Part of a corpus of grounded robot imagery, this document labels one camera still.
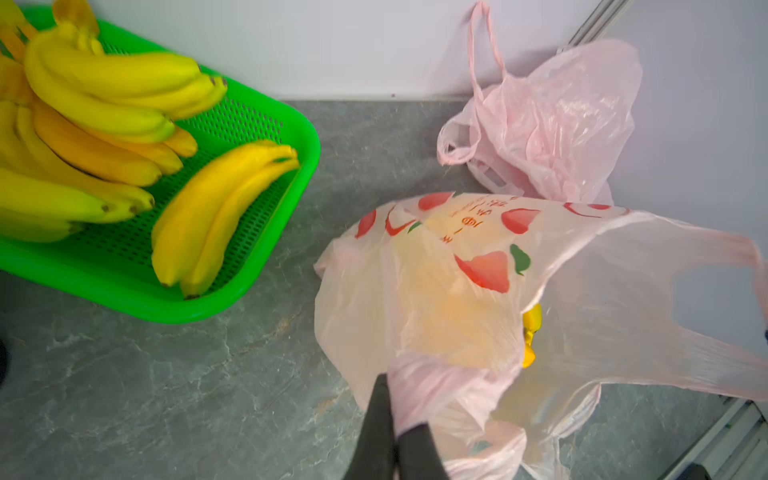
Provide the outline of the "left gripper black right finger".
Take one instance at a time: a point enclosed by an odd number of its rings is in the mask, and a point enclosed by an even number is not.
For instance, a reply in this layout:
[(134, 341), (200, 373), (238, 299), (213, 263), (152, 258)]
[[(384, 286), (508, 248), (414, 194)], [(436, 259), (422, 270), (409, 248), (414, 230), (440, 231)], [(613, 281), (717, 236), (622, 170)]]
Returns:
[(449, 480), (428, 423), (400, 435), (396, 447), (400, 479)]

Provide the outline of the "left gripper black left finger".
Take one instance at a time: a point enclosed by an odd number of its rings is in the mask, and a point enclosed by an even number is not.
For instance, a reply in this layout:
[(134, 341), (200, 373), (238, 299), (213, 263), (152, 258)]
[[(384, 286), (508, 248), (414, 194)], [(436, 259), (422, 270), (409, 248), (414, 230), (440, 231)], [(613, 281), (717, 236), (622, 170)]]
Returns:
[(396, 441), (387, 375), (377, 376), (344, 480), (392, 480)]

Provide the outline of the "printed pink plastic bag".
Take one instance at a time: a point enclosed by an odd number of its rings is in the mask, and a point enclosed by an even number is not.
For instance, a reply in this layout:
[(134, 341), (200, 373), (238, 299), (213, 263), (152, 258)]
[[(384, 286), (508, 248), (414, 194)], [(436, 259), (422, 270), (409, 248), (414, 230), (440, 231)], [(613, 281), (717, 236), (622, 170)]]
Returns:
[(316, 262), (318, 344), (366, 424), (351, 478), (565, 479), (605, 384), (763, 401), (767, 362), (679, 325), (679, 275), (767, 265), (743, 236), (498, 194), (384, 204)]

